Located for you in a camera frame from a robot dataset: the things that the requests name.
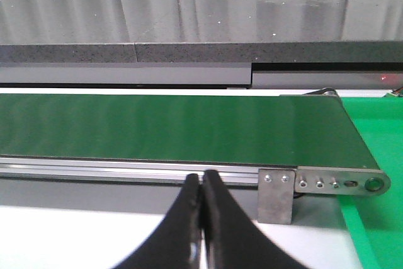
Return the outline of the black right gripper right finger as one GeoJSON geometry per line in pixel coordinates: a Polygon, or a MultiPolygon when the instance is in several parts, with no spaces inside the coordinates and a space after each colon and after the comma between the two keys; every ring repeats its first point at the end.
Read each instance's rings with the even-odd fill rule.
{"type": "Polygon", "coordinates": [[[209,268],[304,268],[269,240],[234,200],[217,171],[203,176],[209,268]]]}

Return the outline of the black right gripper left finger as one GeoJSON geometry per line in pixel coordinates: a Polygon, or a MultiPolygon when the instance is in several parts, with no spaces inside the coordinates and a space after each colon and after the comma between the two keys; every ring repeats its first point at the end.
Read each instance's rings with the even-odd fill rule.
{"type": "Polygon", "coordinates": [[[200,266],[200,184],[190,174],[153,233],[117,268],[198,268],[200,266]]]}

